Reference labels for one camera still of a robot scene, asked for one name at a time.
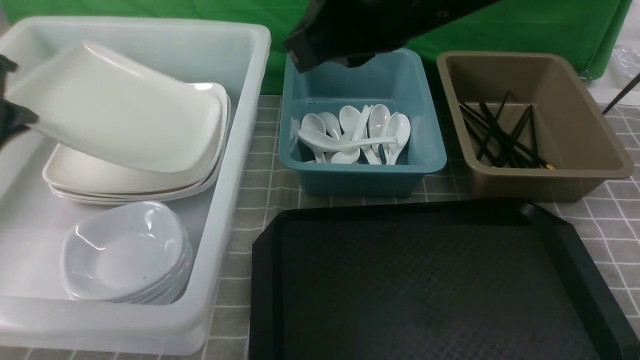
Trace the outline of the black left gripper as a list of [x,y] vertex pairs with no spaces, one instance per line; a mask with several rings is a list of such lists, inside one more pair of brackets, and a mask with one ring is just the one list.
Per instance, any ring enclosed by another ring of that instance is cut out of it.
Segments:
[[9,73],[18,70],[18,64],[5,55],[0,55],[0,147],[3,148],[11,138],[28,130],[40,119],[32,110],[14,104],[6,99]]

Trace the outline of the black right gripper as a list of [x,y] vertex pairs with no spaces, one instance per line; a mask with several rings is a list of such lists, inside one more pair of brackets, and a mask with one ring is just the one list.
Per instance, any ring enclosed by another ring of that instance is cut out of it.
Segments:
[[381,0],[311,0],[283,46],[300,74],[326,63],[359,68],[402,48],[385,30]]

